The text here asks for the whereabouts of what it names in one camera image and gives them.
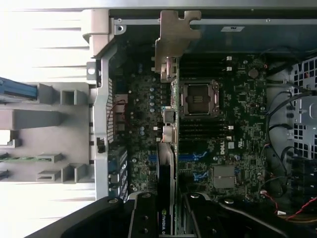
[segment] blue pcie slot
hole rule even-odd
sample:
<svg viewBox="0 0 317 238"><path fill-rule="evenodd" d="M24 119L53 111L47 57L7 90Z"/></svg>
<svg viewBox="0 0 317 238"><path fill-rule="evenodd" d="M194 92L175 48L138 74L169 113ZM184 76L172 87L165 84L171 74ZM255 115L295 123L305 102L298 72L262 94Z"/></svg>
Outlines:
<svg viewBox="0 0 317 238"><path fill-rule="evenodd" d="M178 156L178 161L181 162L190 162L190 161L199 161L201 158L203 158L207 154L207 151L205 151L201 155L179 155ZM156 162L157 161L157 156L156 155L149 155L148 160L150 162Z"/></svg>
<svg viewBox="0 0 317 238"><path fill-rule="evenodd" d="M2 101L11 101L12 97L36 100L38 89L36 86L0 77L0 96Z"/></svg>

